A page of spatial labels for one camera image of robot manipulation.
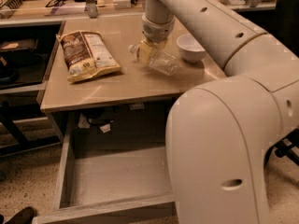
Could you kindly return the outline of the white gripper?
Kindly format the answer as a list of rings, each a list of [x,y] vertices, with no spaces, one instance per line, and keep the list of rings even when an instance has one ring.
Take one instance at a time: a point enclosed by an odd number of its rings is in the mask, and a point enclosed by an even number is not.
[[[165,41],[173,31],[175,19],[171,18],[166,23],[156,23],[150,21],[146,15],[142,16],[142,33],[147,39],[143,39],[136,50],[136,59],[143,65],[147,65],[153,54],[161,48],[161,43]]]

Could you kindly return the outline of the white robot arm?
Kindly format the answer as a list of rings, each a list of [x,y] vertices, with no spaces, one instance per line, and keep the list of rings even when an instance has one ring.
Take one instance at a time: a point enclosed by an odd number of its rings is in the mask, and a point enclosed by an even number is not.
[[[146,0],[144,33],[179,20],[225,77],[173,104],[166,157],[180,224],[270,224],[263,164],[297,128],[299,62],[272,35],[215,0]]]

